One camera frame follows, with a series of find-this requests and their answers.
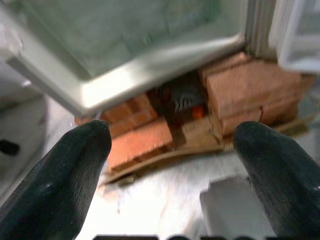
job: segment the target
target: brick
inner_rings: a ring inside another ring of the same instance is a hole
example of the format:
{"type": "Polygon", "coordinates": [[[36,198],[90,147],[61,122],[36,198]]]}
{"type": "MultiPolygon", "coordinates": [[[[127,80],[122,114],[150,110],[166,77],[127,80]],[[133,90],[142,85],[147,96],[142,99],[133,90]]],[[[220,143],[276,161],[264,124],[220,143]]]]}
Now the brick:
{"type": "Polygon", "coordinates": [[[271,126],[292,121],[298,114],[298,103],[301,97],[301,95],[294,95],[263,106],[260,122],[271,126]]]}
{"type": "Polygon", "coordinates": [[[133,129],[133,126],[130,123],[128,123],[127,120],[109,125],[110,135],[112,139],[132,129],[133,129]]]}
{"type": "Polygon", "coordinates": [[[210,105],[219,119],[262,107],[268,103],[305,92],[313,79],[302,79],[295,72],[275,63],[252,61],[208,78],[210,105]]]}
{"type": "Polygon", "coordinates": [[[226,117],[220,121],[223,136],[228,136],[234,133],[236,127],[245,121],[260,121],[262,110],[260,108],[245,111],[233,116],[226,117]]]}
{"type": "Polygon", "coordinates": [[[132,113],[129,106],[126,103],[123,103],[103,112],[100,119],[105,120],[109,124],[113,124],[129,117],[132,113]]]}
{"type": "Polygon", "coordinates": [[[74,117],[74,123],[77,124],[78,126],[91,122],[92,120],[93,120],[92,117],[85,117],[85,118],[79,118],[76,116],[74,117]]]}
{"type": "Polygon", "coordinates": [[[210,75],[217,74],[229,68],[239,66],[252,60],[251,56],[246,55],[244,52],[237,53],[224,59],[219,59],[198,70],[198,75],[202,85],[207,87],[207,79],[210,75]]]}
{"type": "Polygon", "coordinates": [[[152,105],[146,93],[133,97],[130,100],[115,106],[101,114],[102,120],[109,124],[114,124],[130,117],[132,114],[144,109],[150,109],[152,105]]]}
{"type": "Polygon", "coordinates": [[[157,119],[157,117],[158,114],[153,108],[147,108],[134,113],[121,121],[112,123],[109,126],[111,138],[114,139],[121,134],[143,126],[157,119]]]}
{"type": "Polygon", "coordinates": [[[155,120],[157,117],[157,112],[153,108],[148,108],[131,115],[128,120],[134,128],[137,128],[155,120]]]}
{"type": "Polygon", "coordinates": [[[123,134],[112,141],[108,156],[108,172],[119,172],[137,163],[144,154],[170,144],[173,141],[164,117],[136,130],[123,134]]]}

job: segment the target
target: orange object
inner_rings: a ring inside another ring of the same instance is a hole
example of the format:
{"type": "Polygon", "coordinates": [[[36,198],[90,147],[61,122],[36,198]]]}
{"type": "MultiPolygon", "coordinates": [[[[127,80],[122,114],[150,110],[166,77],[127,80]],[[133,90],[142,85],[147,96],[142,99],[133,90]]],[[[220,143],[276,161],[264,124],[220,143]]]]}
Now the orange object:
{"type": "Polygon", "coordinates": [[[108,172],[118,172],[137,163],[136,159],[173,141],[164,117],[112,141],[108,172]]]}
{"type": "MultiPolygon", "coordinates": [[[[110,124],[109,129],[110,129],[111,138],[114,139],[115,137],[121,134],[124,134],[130,130],[136,129],[157,118],[158,118],[158,114],[152,107],[149,107],[139,112],[136,112],[134,114],[131,114],[129,117],[124,118],[121,121],[110,124]]],[[[104,118],[104,116],[101,116],[100,119],[108,122],[104,118]]]]}
{"type": "Polygon", "coordinates": [[[244,52],[237,53],[224,59],[219,59],[208,65],[203,66],[198,70],[198,75],[202,85],[207,87],[207,79],[209,76],[220,73],[227,69],[237,67],[252,60],[251,56],[246,55],[244,52]]]}
{"type": "Polygon", "coordinates": [[[101,114],[101,119],[105,120],[109,124],[116,124],[119,121],[130,117],[132,114],[150,108],[152,108],[152,105],[147,94],[144,93],[104,111],[101,114]]]}
{"type": "Polygon", "coordinates": [[[303,93],[314,81],[275,63],[252,61],[207,80],[210,105],[219,119],[303,93]]]}
{"type": "Polygon", "coordinates": [[[292,121],[298,114],[298,103],[301,98],[301,94],[293,95],[263,106],[260,122],[273,125],[292,121]]]}
{"type": "Polygon", "coordinates": [[[192,108],[192,117],[194,119],[202,119],[205,116],[205,108],[204,106],[194,106],[192,108]]]}
{"type": "Polygon", "coordinates": [[[93,120],[92,117],[85,117],[85,118],[79,118],[76,116],[74,117],[74,123],[77,124],[78,126],[91,122],[92,120],[93,120]]]}
{"type": "Polygon", "coordinates": [[[262,110],[260,108],[244,111],[229,117],[222,119],[221,128],[223,136],[228,136],[234,133],[236,127],[245,121],[256,121],[259,122],[262,114],[262,110]]]}

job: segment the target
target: dark object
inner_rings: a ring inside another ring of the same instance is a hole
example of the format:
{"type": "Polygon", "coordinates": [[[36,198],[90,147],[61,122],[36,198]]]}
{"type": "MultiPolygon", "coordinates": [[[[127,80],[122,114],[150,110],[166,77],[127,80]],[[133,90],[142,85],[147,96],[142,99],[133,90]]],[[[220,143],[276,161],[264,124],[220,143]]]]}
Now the dark object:
{"type": "Polygon", "coordinates": [[[290,137],[244,122],[234,148],[277,236],[320,237],[320,168],[290,137]]]}
{"type": "Polygon", "coordinates": [[[11,156],[17,155],[20,150],[20,146],[14,142],[7,141],[5,139],[0,140],[0,151],[4,154],[11,156]]]}
{"type": "Polygon", "coordinates": [[[172,236],[172,237],[168,238],[168,240],[189,240],[189,239],[186,238],[185,236],[176,235],[176,236],[172,236]]]}
{"type": "Polygon", "coordinates": [[[74,239],[110,149],[104,121],[67,132],[0,208],[0,239],[74,239]]]}
{"type": "Polygon", "coordinates": [[[157,236],[96,236],[93,240],[158,240],[157,236]]]}

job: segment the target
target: white plastic part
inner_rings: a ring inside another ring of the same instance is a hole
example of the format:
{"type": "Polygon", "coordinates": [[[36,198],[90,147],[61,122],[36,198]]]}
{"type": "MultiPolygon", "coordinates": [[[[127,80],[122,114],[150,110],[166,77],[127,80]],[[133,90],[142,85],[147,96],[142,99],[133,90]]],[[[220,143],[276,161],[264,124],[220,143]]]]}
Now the white plastic part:
{"type": "Polygon", "coordinates": [[[320,73],[320,0],[277,0],[268,40],[281,67],[320,73]]]}
{"type": "Polygon", "coordinates": [[[3,60],[17,56],[23,49],[19,34],[0,23],[0,58],[3,60]]]}

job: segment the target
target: gray object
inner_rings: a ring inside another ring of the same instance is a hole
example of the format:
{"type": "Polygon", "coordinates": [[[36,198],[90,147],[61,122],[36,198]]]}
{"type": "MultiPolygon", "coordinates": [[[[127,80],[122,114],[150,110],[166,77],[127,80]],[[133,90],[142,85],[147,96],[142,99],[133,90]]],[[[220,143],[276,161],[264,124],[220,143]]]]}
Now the gray object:
{"type": "Polygon", "coordinates": [[[275,5],[276,0],[249,0],[245,48],[257,58],[277,59],[276,51],[268,43],[275,5]]]}
{"type": "Polygon", "coordinates": [[[208,236],[256,240],[275,236],[247,178],[236,176],[210,183],[200,194],[200,202],[208,236]]]}
{"type": "Polygon", "coordinates": [[[0,60],[0,111],[40,95],[28,79],[0,60]]]}

